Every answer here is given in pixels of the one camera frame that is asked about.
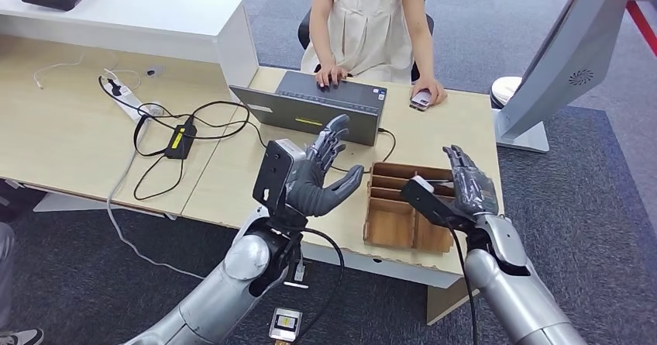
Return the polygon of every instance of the black chair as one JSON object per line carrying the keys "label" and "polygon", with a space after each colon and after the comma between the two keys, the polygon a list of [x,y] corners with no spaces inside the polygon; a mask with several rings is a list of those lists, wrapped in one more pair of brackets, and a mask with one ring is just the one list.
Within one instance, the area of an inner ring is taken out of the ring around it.
{"label": "black chair", "polygon": [[[429,25],[429,32],[433,35],[433,18],[431,18],[429,14],[427,14],[427,24]],[[310,10],[308,10],[308,13],[306,13],[306,16],[299,25],[298,36],[301,46],[304,47],[304,49],[308,48],[308,44],[310,43]],[[416,81],[418,78],[420,78],[420,71],[418,71],[418,65],[413,63],[411,80]]]}

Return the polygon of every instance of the black power cord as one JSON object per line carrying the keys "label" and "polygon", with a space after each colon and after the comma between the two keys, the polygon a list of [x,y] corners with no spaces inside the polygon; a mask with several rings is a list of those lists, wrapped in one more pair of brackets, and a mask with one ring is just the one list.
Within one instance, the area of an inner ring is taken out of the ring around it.
{"label": "black power cord", "polygon": [[[103,91],[107,96],[109,96],[111,99],[117,101],[117,102],[120,103],[121,105],[124,105],[124,106],[128,107],[129,109],[133,109],[133,110],[137,111],[137,112],[138,112],[140,115],[142,115],[142,116],[148,116],[150,119],[154,120],[155,122],[157,122],[157,123],[160,124],[161,126],[166,126],[167,128],[169,128],[169,129],[171,129],[171,130],[173,130],[173,131],[176,130],[176,127],[175,127],[175,126],[172,126],[172,125],[167,124],[167,123],[165,123],[165,122],[162,122],[162,121],[160,121],[160,120],[161,120],[161,119],[170,119],[170,118],[179,119],[179,118],[182,118],[182,117],[185,117],[185,116],[186,116],[186,117],[193,117],[194,119],[201,121],[202,123],[204,123],[204,124],[207,125],[207,126],[210,126],[211,128],[223,128],[223,127],[226,127],[226,126],[231,126],[231,125],[233,125],[233,124],[242,124],[239,128],[237,128],[236,130],[232,131],[231,133],[227,133],[227,134],[224,134],[224,135],[221,135],[221,136],[192,136],[192,135],[189,135],[189,134],[182,133],[183,136],[185,136],[185,137],[189,137],[189,138],[193,138],[193,139],[195,139],[195,140],[221,140],[221,139],[223,139],[223,138],[228,138],[228,137],[231,137],[231,136],[235,136],[237,133],[241,132],[241,131],[244,129],[244,127],[246,126],[246,124],[249,123],[249,118],[251,117],[251,111],[249,111],[249,109],[248,109],[246,106],[244,106],[244,105],[242,105],[242,104],[240,104],[240,103],[238,103],[238,102],[232,102],[232,101],[213,101],[213,102],[208,102],[208,103],[206,103],[206,104],[204,104],[204,105],[198,106],[198,107],[197,107],[197,108],[196,108],[191,114],[180,114],[180,115],[174,115],[174,114],[171,114],[171,112],[169,112],[169,110],[165,109],[162,105],[157,104],[157,103],[154,103],[154,102],[147,102],[147,103],[143,103],[143,104],[140,105],[140,106],[133,106],[133,105],[130,105],[129,103],[127,103],[127,102],[124,102],[124,101],[122,101],[122,100],[116,98],[116,96],[114,96],[112,93],[110,93],[110,92],[108,92],[107,90],[105,90],[105,86],[104,86],[103,83],[102,83],[102,79],[103,79],[102,76],[99,76],[99,77],[98,77],[98,84],[101,86],[102,91]],[[148,110],[143,109],[143,106],[148,106],[148,105],[159,106],[159,107],[161,107],[164,111],[166,111],[168,115],[165,115],[165,116],[152,116],[152,115],[150,115],[150,113],[148,112]],[[210,124],[210,123],[205,122],[205,121],[203,121],[203,120],[200,120],[200,119],[196,116],[196,114],[198,114],[202,109],[206,109],[207,107],[210,107],[210,106],[213,106],[213,105],[230,105],[230,106],[235,106],[235,107],[239,107],[239,108],[241,108],[241,109],[244,109],[244,110],[246,111],[246,119],[244,119],[244,120],[239,120],[239,121],[237,121],[237,122],[227,122],[227,123],[223,123],[223,124],[213,125],[213,124]]]}
{"label": "black power cord", "polygon": [[459,238],[456,235],[456,231],[454,231],[454,228],[452,227],[452,224],[447,222],[447,228],[449,229],[449,232],[452,234],[452,238],[454,238],[454,243],[456,243],[456,251],[459,253],[459,262],[461,263],[461,270],[463,270],[463,279],[466,281],[466,288],[468,291],[468,299],[470,301],[470,314],[472,315],[472,324],[473,324],[473,345],[478,344],[478,336],[477,336],[477,331],[476,331],[476,311],[474,308],[474,299],[473,299],[473,294],[472,294],[472,286],[470,286],[470,279],[466,275],[466,264],[465,260],[463,259],[463,252],[461,251],[461,243],[459,242]]}
{"label": "black power cord", "polygon": [[[196,108],[191,114],[187,114],[187,113],[185,113],[185,114],[174,115],[174,114],[171,113],[171,111],[169,111],[166,107],[162,106],[162,105],[159,104],[159,103],[155,103],[155,102],[147,102],[147,103],[143,103],[143,104],[140,105],[140,106],[133,106],[133,105],[130,105],[129,103],[126,103],[126,102],[124,102],[124,101],[118,99],[116,95],[113,95],[112,93],[108,92],[108,91],[105,89],[105,86],[103,85],[102,79],[103,79],[103,77],[102,77],[102,76],[99,76],[99,77],[98,77],[98,83],[100,84],[102,91],[103,91],[107,96],[109,96],[111,99],[117,101],[118,103],[120,103],[120,104],[122,104],[122,105],[124,105],[124,106],[126,106],[126,107],[128,107],[128,108],[130,108],[130,109],[136,110],[141,116],[147,116],[149,119],[158,122],[158,123],[159,123],[160,125],[162,125],[162,126],[166,126],[167,128],[173,130],[174,132],[176,131],[176,127],[175,127],[175,126],[172,126],[172,125],[169,125],[169,124],[167,124],[167,123],[165,123],[165,122],[162,122],[162,121],[160,121],[160,119],[172,119],[172,118],[173,118],[173,119],[179,119],[179,118],[187,117],[189,121],[197,120],[197,121],[199,121],[199,122],[205,124],[206,126],[210,126],[211,128],[224,128],[224,127],[231,126],[231,125],[235,125],[235,124],[241,124],[241,126],[238,127],[236,130],[234,130],[233,132],[228,133],[228,134],[224,134],[224,135],[221,135],[221,136],[193,136],[193,135],[188,135],[188,134],[185,134],[185,133],[181,133],[182,136],[190,137],[190,138],[193,138],[193,139],[195,139],[195,140],[221,140],[221,139],[224,139],[224,138],[227,138],[227,137],[235,136],[237,133],[241,132],[241,131],[244,129],[244,127],[246,126],[246,124],[250,124],[250,125],[252,125],[254,128],[256,128],[256,130],[257,130],[257,132],[258,132],[258,137],[260,138],[260,142],[264,145],[264,142],[263,142],[263,140],[262,140],[262,136],[260,135],[260,131],[258,130],[257,126],[256,126],[255,124],[253,124],[252,122],[249,121],[249,118],[250,118],[250,116],[251,116],[250,111],[249,111],[244,105],[241,105],[241,104],[239,104],[239,103],[237,103],[237,102],[229,102],[229,101],[213,101],[213,102],[208,102],[208,103],[206,103],[206,104],[204,104],[204,105],[200,105],[200,106],[198,106],[198,107],[197,107],[197,108]],[[117,85],[112,79],[107,79],[107,80],[108,80],[108,83],[109,83],[110,85],[112,85],[112,92],[114,92],[115,89],[116,89],[117,91],[120,89],[120,86],[118,86],[118,85]],[[230,106],[236,106],[236,107],[240,107],[240,108],[242,108],[242,109],[245,109],[245,110],[246,110],[246,119],[244,119],[244,120],[239,120],[239,121],[236,121],[236,122],[227,122],[227,123],[223,123],[223,124],[211,124],[211,123],[206,122],[206,121],[204,121],[203,119],[201,119],[201,118],[199,118],[199,117],[197,116],[197,114],[198,114],[201,110],[206,109],[207,107],[210,107],[210,106],[213,106],[213,105],[230,105]],[[147,106],[157,106],[157,107],[160,107],[160,108],[163,110],[163,112],[166,112],[166,115],[162,115],[162,116],[152,116],[152,115],[150,115],[150,112],[149,112],[148,110],[144,109],[144,108],[147,107]],[[147,199],[150,199],[150,198],[155,198],[155,197],[157,197],[157,196],[160,196],[160,195],[166,194],[166,193],[168,193],[169,191],[174,190],[174,189],[175,189],[175,188],[181,183],[181,181],[182,181],[182,177],[183,177],[183,173],[184,173],[184,159],[181,159],[181,169],[180,169],[180,172],[179,172],[179,174],[178,174],[178,179],[176,180],[176,182],[175,182],[173,185],[171,185],[171,186],[170,186],[169,188],[167,188],[166,190],[159,191],[159,192],[154,193],[154,194],[151,194],[151,195],[147,195],[147,196],[138,196],[138,195],[137,195],[137,191],[139,190],[139,187],[140,187],[141,184],[143,183],[143,181],[144,181],[144,179],[146,178],[146,176],[147,176],[147,175],[152,171],[152,169],[155,168],[155,166],[156,166],[156,165],[157,165],[157,164],[158,164],[158,163],[159,163],[159,162],[165,157],[165,156],[163,155],[165,149],[158,150],[158,151],[154,151],[154,152],[152,152],[152,153],[147,153],[147,154],[145,154],[145,153],[143,153],[142,151],[139,150],[139,148],[138,148],[138,146],[137,146],[137,138],[138,138],[138,136],[139,136],[139,131],[140,131],[140,130],[142,129],[142,127],[143,127],[144,122],[145,122],[145,119],[142,119],[142,121],[139,122],[139,123],[137,124],[136,128],[135,128],[135,132],[134,132],[134,140],[133,140],[135,150],[137,151],[137,153],[138,153],[139,155],[141,155],[141,156],[143,156],[143,157],[154,157],[154,156],[156,156],[156,155],[158,155],[158,154],[160,155],[160,157],[155,161],[155,163],[153,163],[153,165],[151,165],[151,166],[146,170],[146,172],[144,172],[144,174],[142,175],[142,177],[141,177],[141,178],[139,179],[139,181],[137,182],[137,185],[135,186],[134,190],[132,191],[132,196],[133,196],[135,199],[140,200],[140,201],[147,200]],[[184,140],[182,140],[181,142],[182,142],[182,145],[183,145],[183,151],[184,151]]]}
{"label": "black power cord", "polygon": [[299,331],[299,336],[291,344],[291,345],[297,345],[299,343],[299,341],[301,341],[301,338],[303,338],[308,333],[308,331],[310,331],[310,329],[313,327],[313,325],[315,323],[317,323],[317,321],[326,313],[326,310],[329,308],[329,306],[333,302],[333,299],[335,299],[335,297],[337,296],[338,289],[339,289],[340,285],[342,284],[342,276],[344,275],[344,272],[345,272],[345,258],[342,255],[342,250],[340,250],[340,247],[338,247],[338,244],[333,239],[331,239],[330,236],[324,234],[323,232],[321,232],[319,230],[310,229],[308,227],[291,227],[291,226],[279,226],[279,227],[281,229],[286,229],[286,230],[289,230],[289,231],[298,231],[298,232],[303,232],[303,233],[311,233],[311,234],[315,234],[317,236],[320,236],[321,238],[324,238],[328,243],[331,244],[331,247],[333,247],[335,252],[338,254],[338,260],[339,260],[339,263],[340,263],[340,273],[338,275],[338,281],[333,286],[333,291],[331,291],[331,295],[326,299],[326,301],[324,302],[324,305],[322,305],[322,307],[319,308],[319,310],[317,311],[317,314],[312,317],[312,319],[308,323],[308,325],[306,327],[304,327],[303,329],[301,329],[301,331]]}
{"label": "black power cord", "polygon": [[[394,136],[394,133],[392,133],[390,130],[385,129],[385,128],[379,128],[377,131],[379,133],[387,133],[392,137],[392,147],[390,148],[390,151],[388,151],[388,154],[386,154],[386,156],[382,160],[382,161],[386,161],[392,155],[392,153],[394,152],[394,148],[397,146],[397,137]],[[342,169],[340,167],[336,167],[335,165],[332,165],[331,168],[335,169],[336,171],[341,171],[341,172],[345,172],[345,173],[349,172],[348,170]],[[368,171],[364,171],[363,173],[364,174],[369,174],[370,172],[371,172],[371,170],[368,170]]]}

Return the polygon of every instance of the cardboard organizer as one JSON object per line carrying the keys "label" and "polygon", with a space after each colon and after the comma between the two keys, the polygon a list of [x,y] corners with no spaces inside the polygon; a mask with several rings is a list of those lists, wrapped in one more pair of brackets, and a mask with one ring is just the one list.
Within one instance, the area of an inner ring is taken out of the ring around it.
{"label": "cardboard organizer", "polygon": [[[425,180],[452,180],[447,169],[416,167],[404,164],[375,163],[367,184],[367,217],[363,240],[368,244],[413,248],[424,252],[445,253],[453,244],[449,229],[431,224],[401,196],[401,189],[415,175]],[[432,184],[434,193],[447,201],[454,199],[454,189]]]}

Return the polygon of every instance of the gray robotic glove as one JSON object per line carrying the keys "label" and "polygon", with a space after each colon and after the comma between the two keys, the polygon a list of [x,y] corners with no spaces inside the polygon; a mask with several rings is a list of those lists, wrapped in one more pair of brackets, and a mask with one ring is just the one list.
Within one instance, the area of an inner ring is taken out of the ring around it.
{"label": "gray robotic glove", "polygon": [[454,176],[454,206],[473,216],[479,213],[496,215],[499,211],[495,184],[475,164],[468,154],[457,145],[443,147],[452,164]]}
{"label": "gray robotic glove", "polygon": [[349,133],[349,117],[340,115],[319,133],[317,140],[306,150],[300,163],[296,181],[287,195],[287,204],[303,216],[323,216],[344,202],[363,180],[365,168],[353,166],[344,177],[324,187],[326,172],[334,159],[346,148],[341,139]]}

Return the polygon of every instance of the sneaker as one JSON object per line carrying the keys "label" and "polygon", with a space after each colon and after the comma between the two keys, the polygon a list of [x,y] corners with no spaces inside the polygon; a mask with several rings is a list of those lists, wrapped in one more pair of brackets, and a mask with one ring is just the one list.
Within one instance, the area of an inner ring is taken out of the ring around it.
{"label": "sneaker", "polygon": [[39,345],[43,342],[41,329],[28,329],[0,336],[0,345]]}

